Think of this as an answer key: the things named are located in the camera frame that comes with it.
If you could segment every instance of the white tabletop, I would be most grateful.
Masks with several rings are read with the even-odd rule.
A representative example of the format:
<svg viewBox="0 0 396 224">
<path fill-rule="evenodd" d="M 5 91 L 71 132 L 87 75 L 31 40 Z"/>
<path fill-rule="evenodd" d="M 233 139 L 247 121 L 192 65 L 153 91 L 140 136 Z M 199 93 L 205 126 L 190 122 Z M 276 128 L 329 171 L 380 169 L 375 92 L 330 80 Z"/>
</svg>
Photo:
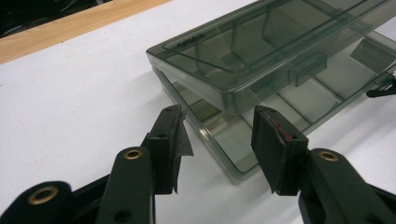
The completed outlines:
<svg viewBox="0 0 396 224">
<path fill-rule="evenodd" d="M 172 101 L 146 49 L 251 0 L 174 0 L 0 65 L 0 213 L 35 184 L 78 189 L 139 146 Z M 396 20 L 378 29 L 396 40 Z M 310 148 L 347 156 L 363 178 L 396 193 L 396 97 L 365 96 L 308 135 Z M 186 124 L 179 194 L 157 196 L 158 223 L 302 223 L 297 197 L 271 194 L 258 172 L 239 186 Z"/>
</svg>

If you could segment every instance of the plastic box compartment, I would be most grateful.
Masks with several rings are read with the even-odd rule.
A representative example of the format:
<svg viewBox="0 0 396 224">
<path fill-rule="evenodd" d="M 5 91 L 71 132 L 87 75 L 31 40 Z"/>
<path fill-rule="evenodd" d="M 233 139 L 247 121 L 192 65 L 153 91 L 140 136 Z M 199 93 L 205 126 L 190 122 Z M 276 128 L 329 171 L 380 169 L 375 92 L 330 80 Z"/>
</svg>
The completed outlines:
<svg viewBox="0 0 396 224">
<path fill-rule="evenodd" d="M 377 34 L 360 39 L 395 8 L 383 0 L 259 1 L 148 49 L 148 58 L 237 184 L 259 168 L 250 148 L 254 105 L 309 133 L 392 79 L 380 74 L 395 59 L 394 43 Z M 375 65 L 367 50 L 389 62 Z"/>
</svg>

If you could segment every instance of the wooden edge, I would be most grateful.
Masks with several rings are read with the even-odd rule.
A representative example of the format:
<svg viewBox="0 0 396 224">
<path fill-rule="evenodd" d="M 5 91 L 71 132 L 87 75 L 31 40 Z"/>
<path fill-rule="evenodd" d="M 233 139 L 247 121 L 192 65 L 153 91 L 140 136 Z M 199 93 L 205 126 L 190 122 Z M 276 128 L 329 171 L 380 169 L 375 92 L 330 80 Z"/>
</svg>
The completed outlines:
<svg viewBox="0 0 396 224">
<path fill-rule="evenodd" d="M 170 0 L 113 0 L 0 39 L 0 64 L 53 46 Z"/>
</svg>

